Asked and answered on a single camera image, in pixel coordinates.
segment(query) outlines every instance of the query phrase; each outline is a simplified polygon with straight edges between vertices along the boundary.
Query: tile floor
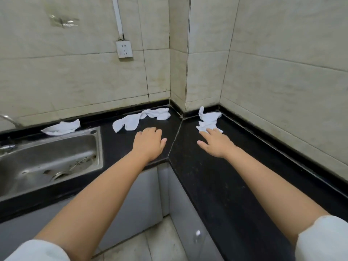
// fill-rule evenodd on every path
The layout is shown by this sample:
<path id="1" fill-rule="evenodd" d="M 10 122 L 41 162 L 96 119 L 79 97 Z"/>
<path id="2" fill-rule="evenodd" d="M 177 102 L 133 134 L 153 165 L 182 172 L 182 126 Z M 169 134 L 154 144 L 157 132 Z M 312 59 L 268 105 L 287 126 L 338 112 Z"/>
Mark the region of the tile floor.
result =
<path id="1" fill-rule="evenodd" d="M 124 241 L 93 261 L 188 261 L 179 236 L 168 215 L 159 224 Z"/>

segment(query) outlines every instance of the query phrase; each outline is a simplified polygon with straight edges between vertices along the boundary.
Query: black granite countertop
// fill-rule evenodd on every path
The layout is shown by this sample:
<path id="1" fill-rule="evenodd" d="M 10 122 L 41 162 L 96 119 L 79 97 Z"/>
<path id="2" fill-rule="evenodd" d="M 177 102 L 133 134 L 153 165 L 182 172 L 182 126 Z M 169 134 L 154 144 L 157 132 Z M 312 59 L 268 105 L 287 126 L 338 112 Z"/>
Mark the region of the black granite countertop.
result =
<path id="1" fill-rule="evenodd" d="M 112 123 L 126 114 L 163 105 L 168 105 L 168 101 L 81 118 L 80 130 L 101 127 L 104 168 L 0 202 L 0 221 L 12 219 L 77 194 L 132 149 L 137 131 L 155 126 L 163 130 L 163 137 L 167 137 L 168 141 L 163 153 L 146 168 L 163 162 L 171 164 L 225 260 L 294 260 L 291 245 L 272 223 L 233 167 L 223 159 L 208 155 L 197 145 L 197 140 L 202 140 L 196 129 L 199 117 L 182 118 L 183 115 L 180 115 L 177 107 L 172 104 L 174 108 L 169 106 L 171 117 L 168 120 L 158 121 L 147 117 L 140 120 L 137 131 L 122 129 L 116 134 L 112 129 Z M 211 107 L 207 111 L 217 108 L 219 106 Z M 348 221 L 348 199 L 342 191 L 347 187 L 346 183 L 330 174 L 322 174 L 323 170 L 316 166 L 313 168 L 321 172 L 318 175 L 315 172 L 309 173 L 297 162 L 255 136 L 253 132 L 235 123 L 231 117 L 236 117 L 222 107 L 221 109 L 226 115 L 218 119 L 217 126 L 237 146 L 295 185 L 328 212 Z M 184 114 L 184 117 L 195 114 L 197 112 L 191 112 Z M 0 140 L 8 136 L 15 139 L 40 139 L 46 136 L 36 132 L 46 126 L 3 134 L 0 135 Z M 283 147 L 279 143 L 275 145 L 278 148 Z M 289 153 L 307 161 L 298 157 L 298 154 L 291 151 Z M 332 181 L 338 188 L 332 188 Z"/>

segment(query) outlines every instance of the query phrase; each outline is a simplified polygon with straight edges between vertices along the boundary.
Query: forearm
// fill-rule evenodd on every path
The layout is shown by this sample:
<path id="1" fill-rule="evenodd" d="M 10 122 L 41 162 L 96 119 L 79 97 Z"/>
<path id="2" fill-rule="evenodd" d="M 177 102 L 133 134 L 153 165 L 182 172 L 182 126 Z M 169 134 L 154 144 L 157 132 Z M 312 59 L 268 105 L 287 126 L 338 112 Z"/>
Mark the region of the forearm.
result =
<path id="1" fill-rule="evenodd" d="M 146 158 L 127 154 L 83 189 L 35 238 L 59 245 L 71 260 L 89 260 L 146 164 Z"/>
<path id="2" fill-rule="evenodd" d="M 226 159 L 293 245 L 296 244 L 298 234 L 319 217 L 329 215 L 311 198 L 242 149 L 230 149 Z"/>

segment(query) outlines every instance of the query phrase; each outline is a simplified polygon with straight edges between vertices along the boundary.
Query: electrical outlet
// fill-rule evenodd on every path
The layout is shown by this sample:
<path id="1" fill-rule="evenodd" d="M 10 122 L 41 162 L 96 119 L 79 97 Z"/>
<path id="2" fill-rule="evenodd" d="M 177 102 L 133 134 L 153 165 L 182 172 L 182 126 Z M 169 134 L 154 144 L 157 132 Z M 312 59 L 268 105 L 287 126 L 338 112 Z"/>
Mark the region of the electrical outlet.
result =
<path id="1" fill-rule="evenodd" d="M 119 58 L 133 57 L 130 41 L 116 41 L 117 54 Z"/>

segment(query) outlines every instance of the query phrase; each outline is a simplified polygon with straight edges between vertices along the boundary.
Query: stainless steel sink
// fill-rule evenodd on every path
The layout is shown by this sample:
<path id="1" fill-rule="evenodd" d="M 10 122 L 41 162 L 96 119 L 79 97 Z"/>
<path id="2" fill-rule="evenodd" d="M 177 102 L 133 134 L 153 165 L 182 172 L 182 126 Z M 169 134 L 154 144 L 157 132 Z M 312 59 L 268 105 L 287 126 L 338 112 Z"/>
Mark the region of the stainless steel sink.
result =
<path id="1" fill-rule="evenodd" d="M 102 167 L 99 127 L 20 144 L 0 156 L 0 201 Z"/>

